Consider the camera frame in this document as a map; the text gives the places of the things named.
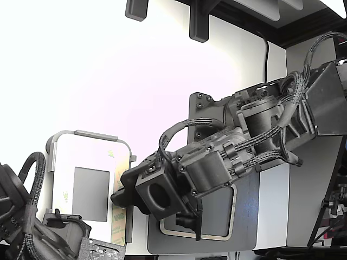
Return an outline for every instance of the gray screen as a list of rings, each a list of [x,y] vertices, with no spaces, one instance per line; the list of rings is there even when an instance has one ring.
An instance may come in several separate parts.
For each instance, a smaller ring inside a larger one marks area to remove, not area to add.
[[[109,183],[110,172],[75,167],[72,214],[106,222]]]

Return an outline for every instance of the black plastic part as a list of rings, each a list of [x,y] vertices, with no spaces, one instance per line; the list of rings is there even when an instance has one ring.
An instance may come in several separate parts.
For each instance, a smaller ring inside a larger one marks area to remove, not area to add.
[[[142,173],[136,182],[136,191],[157,220],[186,209],[167,166],[165,161],[159,171]]]
[[[192,0],[190,5],[189,37],[205,42],[209,37],[209,14],[221,0]]]
[[[0,240],[11,244],[20,232],[29,194],[8,165],[0,164]]]
[[[125,246],[83,237],[78,260],[124,260]]]
[[[186,229],[191,229],[195,233],[195,240],[201,239],[201,226],[202,226],[202,201],[196,200],[197,216],[192,213],[180,212],[176,214],[176,225],[182,226]]]
[[[147,9],[148,0],[127,0],[125,16],[141,22],[147,17]]]
[[[81,216],[78,215],[61,215],[62,218],[67,221],[64,222],[61,218],[57,217],[54,213],[46,213],[43,217],[43,224],[47,226],[51,231],[59,235],[64,239],[71,250],[78,255],[82,237],[89,236],[91,227],[85,224],[85,229],[81,228],[77,222],[69,221],[68,219],[75,219],[77,221],[82,221]]]
[[[187,166],[187,172],[199,193],[207,192],[230,181],[230,173],[219,152],[212,152],[193,162]]]

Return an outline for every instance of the circuit board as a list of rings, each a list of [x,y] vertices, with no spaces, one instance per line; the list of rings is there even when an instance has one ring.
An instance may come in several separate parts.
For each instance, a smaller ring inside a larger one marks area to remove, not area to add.
[[[125,246],[83,237],[78,260],[124,260]]]

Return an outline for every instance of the white panel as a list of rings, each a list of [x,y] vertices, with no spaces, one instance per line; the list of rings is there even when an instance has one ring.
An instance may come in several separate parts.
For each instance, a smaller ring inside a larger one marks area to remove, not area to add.
[[[287,244],[289,164],[260,173],[258,233],[254,250]]]
[[[303,0],[282,0],[283,2],[289,4],[297,10],[302,10],[304,8]]]
[[[323,2],[327,7],[333,10],[335,13],[337,13],[339,16],[346,19],[346,8],[345,8],[343,0],[320,0],[320,1]]]
[[[267,18],[278,21],[280,19],[280,10],[278,0],[235,0],[236,2],[256,11]]]

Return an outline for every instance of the bolt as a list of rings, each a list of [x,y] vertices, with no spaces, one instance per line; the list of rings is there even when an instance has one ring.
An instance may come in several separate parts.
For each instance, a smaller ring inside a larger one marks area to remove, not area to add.
[[[332,209],[334,207],[334,201],[323,199],[321,207],[327,207],[328,209]]]
[[[260,93],[260,96],[262,96],[262,97],[267,96],[267,91],[264,90],[262,93]]]
[[[156,170],[156,167],[154,165],[148,168],[149,172],[154,172],[155,170]]]

